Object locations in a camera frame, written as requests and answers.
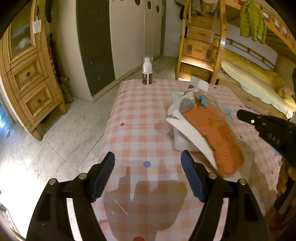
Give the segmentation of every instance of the yellow bedding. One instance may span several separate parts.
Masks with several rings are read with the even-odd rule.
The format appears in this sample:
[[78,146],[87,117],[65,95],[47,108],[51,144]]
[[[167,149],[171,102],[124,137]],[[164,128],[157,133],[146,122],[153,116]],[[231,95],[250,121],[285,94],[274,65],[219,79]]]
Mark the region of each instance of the yellow bedding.
[[267,104],[273,105],[277,110],[284,113],[287,118],[292,118],[295,108],[287,104],[274,89],[250,71],[223,60],[221,64],[223,70],[249,94],[258,97]]
[[[260,66],[257,66],[253,63],[249,63],[242,59],[240,55],[225,49],[225,60],[227,60],[229,63],[235,64],[236,66],[254,74],[256,77],[258,77],[260,80],[264,81],[268,85],[270,85],[272,88],[277,88],[280,86],[286,86],[283,78],[274,71],[268,71],[263,69]],[[296,108],[296,103],[292,97],[289,97],[288,99],[282,98],[287,104],[292,106],[293,108]]]

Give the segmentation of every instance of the red polka dot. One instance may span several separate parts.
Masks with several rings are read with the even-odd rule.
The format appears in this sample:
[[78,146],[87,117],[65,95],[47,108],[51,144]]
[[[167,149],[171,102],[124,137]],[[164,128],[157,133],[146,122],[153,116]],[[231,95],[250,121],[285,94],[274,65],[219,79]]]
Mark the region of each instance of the red polka dot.
[[133,241],[145,241],[142,237],[135,237]]

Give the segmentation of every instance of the blue gripper pad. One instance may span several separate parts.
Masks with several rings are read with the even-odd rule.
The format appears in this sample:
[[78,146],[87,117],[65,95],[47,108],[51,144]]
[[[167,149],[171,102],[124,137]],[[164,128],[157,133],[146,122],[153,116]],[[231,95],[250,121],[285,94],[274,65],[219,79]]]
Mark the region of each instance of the blue gripper pad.
[[103,160],[104,163],[101,163],[101,170],[94,180],[93,191],[91,194],[92,200],[96,200],[102,196],[105,186],[115,166],[115,155],[112,152],[109,152],[107,155],[109,155],[108,158]]
[[203,202],[205,195],[203,193],[202,181],[193,166],[193,162],[190,160],[185,151],[183,151],[181,154],[181,165],[192,189],[193,195]]

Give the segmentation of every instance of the green jacket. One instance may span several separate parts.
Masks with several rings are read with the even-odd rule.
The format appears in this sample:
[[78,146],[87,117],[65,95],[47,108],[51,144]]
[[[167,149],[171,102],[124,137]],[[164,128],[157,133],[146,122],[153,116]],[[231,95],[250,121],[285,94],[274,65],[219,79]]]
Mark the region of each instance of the green jacket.
[[250,38],[254,42],[265,44],[267,26],[262,12],[252,0],[248,0],[240,13],[240,36]]

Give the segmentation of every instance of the wooden bed post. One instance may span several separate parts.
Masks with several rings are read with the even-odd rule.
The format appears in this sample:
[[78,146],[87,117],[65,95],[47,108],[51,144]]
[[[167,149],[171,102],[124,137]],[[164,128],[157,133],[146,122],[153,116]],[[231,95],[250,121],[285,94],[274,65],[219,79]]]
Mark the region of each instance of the wooden bed post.
[[281,64],[281,60],[282,60],[282,56],[278,53],[278,55],[276,57],[276,64],[274,66],[274,72],[278,72],[279,71],[279,66]]
[[221,62],[224,58],[224,48],[225,48],[225,42],[226,42],[226,13],[225,13],[225,0],[219,0],[220,5],[220,42],[219,47],[217,51],[217,55],[214,59],[214,71],[210,80],[210,84],[215,84],[218,79],[219,69],[221,66]]
[[189,22],[187,22],[188,21],[187,20],[187,13],[189,14],[189,20],[191,21],[191,5],[192,5],[191,2],[192,2],[192,0],[187,0],[185,3],[185,7],[184,7],[178,65],[177,65],[177,70],[175,73],[176,80],[179,79],[179,74],[180,74],[180,69],[181,69],[181,59],[182,59],[182,55],[183,55],[186,24],[189,24]]

